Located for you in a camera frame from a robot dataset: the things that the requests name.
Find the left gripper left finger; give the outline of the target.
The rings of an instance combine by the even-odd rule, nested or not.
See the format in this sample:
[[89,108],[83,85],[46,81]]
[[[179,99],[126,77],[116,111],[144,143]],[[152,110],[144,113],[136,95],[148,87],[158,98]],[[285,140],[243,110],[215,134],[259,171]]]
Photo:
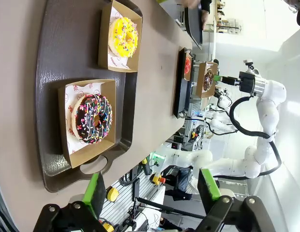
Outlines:
[[33,232],[107,232],[99,221],[105,197],[103,175],[93,174],[83,200],[63,208],[56,204],[45,205]]

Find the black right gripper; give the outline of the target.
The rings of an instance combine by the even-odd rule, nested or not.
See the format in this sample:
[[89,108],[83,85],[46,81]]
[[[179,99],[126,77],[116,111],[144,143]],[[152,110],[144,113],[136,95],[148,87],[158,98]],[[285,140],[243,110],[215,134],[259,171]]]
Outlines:
[[255,75],[248,72],[240,72],[238,78],[230,77],[230,76],[220,76],[214,75],[215,81],[222,81],[224,84],[231,86],[238,86],[241,92],[252,93],[255,87]]

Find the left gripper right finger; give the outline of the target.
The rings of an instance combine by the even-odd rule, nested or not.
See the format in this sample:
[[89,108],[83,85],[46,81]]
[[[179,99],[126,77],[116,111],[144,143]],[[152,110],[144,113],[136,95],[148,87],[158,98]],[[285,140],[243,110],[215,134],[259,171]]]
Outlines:
[[222,195],[208,169],[200,169],[198,191],[206,216],[195,232],[221,232],[225,225],[234,225],[238,232],[276,232],[267,210],[257,196],[243,201]]

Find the chocolate sprinkled donut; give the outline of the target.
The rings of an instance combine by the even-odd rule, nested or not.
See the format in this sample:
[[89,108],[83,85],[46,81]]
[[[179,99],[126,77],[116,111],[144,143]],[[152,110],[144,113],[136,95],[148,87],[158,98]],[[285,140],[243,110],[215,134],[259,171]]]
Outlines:
[[112,107],[101,94],[87,94],[74,106],[71,124],[75,137],[87,144],[101,142],[112,124]]
[[204,91],[208,91],[213,83],[213,71],[211,68],[206,70],[204,75],[203,89]]

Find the black plastic serving tray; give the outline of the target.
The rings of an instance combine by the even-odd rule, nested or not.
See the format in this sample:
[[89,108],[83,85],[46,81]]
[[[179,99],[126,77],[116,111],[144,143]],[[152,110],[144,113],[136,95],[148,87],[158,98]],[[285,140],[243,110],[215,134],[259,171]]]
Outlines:
[[192,79],[190,79],[190,81],[186,81],[183,79],[183,68],[187,56],[190,56],[192,58],[192,64],[193,58],[195,58],[195,56],[192,53],[191,49],[184,47],[179,51],[176,71],[176,86],[173,105],[173,114],[176,118],[185,118],[189,109]]
[[200,50],[202,50],[203,45],[201,13],[200,2],[193,9],[189,9],[187,7],[184,8],[184,23],[186,31]]

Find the yellow sprinkled donut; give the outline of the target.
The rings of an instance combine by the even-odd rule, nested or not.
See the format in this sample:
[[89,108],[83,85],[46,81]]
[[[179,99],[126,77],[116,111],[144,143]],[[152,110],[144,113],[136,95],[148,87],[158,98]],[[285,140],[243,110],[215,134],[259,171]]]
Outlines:
[[127,17],[115,19],[109,26],[108,46],[117,57],[131,57],[138,47],[137,24]]

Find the dark brown serving tray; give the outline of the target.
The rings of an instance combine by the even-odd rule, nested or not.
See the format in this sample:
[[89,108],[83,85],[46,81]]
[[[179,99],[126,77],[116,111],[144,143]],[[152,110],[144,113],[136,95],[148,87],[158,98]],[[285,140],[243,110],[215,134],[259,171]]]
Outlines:
[[90,79],[116,82],[116,142],[103,152],[102,173],[127,152],[133,140],[137,73],[114,72],[98,66],[102,9],[111,0],[47,0],[37,55],[35,116],[38,159],[49,192],[90,179],[72,168],[63,155],[58,90],[66,84]]

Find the person left forearm black sleeve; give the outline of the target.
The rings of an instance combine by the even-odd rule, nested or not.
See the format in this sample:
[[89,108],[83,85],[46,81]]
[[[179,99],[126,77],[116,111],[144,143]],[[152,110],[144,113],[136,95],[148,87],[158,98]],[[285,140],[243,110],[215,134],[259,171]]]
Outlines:
[[207,11],[210,13],[210,4],[212,3],[212,0],[200,0],[201,4],[201,10]]

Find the person left hand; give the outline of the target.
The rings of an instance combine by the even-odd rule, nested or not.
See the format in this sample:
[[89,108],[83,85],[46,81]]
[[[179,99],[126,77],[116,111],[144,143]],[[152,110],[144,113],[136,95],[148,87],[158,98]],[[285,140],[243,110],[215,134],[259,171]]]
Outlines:
[[209,12],[206,10],[201,10],[201,27],[202,30],[205,29],[209,17]]

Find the person right hand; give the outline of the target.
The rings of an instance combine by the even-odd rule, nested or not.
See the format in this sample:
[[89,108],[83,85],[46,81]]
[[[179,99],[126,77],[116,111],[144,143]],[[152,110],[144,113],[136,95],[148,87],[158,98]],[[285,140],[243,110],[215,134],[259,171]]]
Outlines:
[[187,8],[195,8],[200,3],[200,0],[181,0],[181,4]]

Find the white slotted workbench panel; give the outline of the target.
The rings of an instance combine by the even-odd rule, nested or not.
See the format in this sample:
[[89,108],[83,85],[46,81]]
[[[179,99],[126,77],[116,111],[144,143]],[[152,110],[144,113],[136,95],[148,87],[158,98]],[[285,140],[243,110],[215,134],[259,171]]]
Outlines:
[[[119,225],[119,232],[142,230],[151,232],[159,226],[161,212],[155,210],[154,206],[139,202],[134,203],[132,186],[124,187],[119,182],[115,182],[112,187],[115,187],[120,194],[114,203],[107,199],[105,200],[100,220],[110,222],[113,226]],[[154,203],[163,204],[164,196],[165,186],[154,185],[147,177],[140,177],[139,197]],[[123,224],[129,219],[129,211],[133,209],[136,210],[134,218],[136,227],[134,229]]]

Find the black boom pole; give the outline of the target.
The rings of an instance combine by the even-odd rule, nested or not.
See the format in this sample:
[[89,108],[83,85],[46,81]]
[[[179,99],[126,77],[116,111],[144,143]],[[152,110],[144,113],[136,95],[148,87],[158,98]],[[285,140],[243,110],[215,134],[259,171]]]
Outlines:
[[140,202],[140,203],[153,206],[153,207],[155,207],[155,209],[157,211],[160,211],[160,212],[163,212],[163,213],[166,213],[166,214],[177,214],[177,215],[182,215],[182,216],[194,217],[194,218],[198,218],[198,219],[204,219],[205,218],[205,216],[202,216],[202,215],[198,215],[198,214],[178,210],[178,209],[175,209],[175,208],[172,208],[172,207],[169,207],[169,206],[165,206],[165,205],[162,205],[162,204],[159,204],[159,203],[155,203],[155,202],[152,202],[152,201],[140,198],[140,197],[138,197],[138,198],[136,197],[135,200]]

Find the red yellow emergency stop button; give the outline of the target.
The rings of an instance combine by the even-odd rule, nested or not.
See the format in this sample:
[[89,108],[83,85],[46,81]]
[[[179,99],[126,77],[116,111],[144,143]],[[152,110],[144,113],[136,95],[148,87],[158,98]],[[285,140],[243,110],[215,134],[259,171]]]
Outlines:
[[160,174],[155,173],[154,176],[153,176],[153,178],[152,178],[152,182],[153,182],[155,185],[164,184],[164,183],[165,183],[165,178],[162,177]]

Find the white background shelf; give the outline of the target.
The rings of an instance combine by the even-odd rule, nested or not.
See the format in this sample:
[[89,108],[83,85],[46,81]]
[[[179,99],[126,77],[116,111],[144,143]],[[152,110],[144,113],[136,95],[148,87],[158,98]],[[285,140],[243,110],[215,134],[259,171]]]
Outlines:
[[241,23],[233,18],[226,19],[223,9],[225,7],[225,2],[222,0],[214,0],[214,16],[216,21],[216,31],[217,33],[227,33],[239,35],[242,31]]

